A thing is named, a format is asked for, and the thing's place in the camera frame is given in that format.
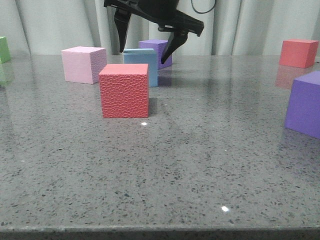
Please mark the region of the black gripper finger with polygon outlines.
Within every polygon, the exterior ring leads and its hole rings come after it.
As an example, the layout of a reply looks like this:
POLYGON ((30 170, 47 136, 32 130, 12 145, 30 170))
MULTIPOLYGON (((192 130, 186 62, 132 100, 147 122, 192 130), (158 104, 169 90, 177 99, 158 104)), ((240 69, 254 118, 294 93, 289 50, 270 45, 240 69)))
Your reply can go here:
POLYGON ((116 29, 118 32, 119 38, 119 52, 122 53, 125 49, 128 26, 131 19, 131 13, 127 10, 121 9, 119 7, 116 8, 116 12, 114 14, 114 22, 116 25, 116 29))
POLYGON ((182 46, 188 39, 186 31, 171 32, 168 42, 162 52, 161 63, 164 64, 172 53, 182 46))

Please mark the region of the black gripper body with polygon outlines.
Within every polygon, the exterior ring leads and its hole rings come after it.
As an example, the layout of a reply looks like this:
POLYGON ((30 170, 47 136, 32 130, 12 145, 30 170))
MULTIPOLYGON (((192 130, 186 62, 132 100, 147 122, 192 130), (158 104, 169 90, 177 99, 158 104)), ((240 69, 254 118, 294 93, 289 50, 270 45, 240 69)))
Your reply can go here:
POLYGON ((161 32, 202 34, 204 23, 177 9, 177 0, 106 0, 104 6, 115 7, 158 24, 161 32))

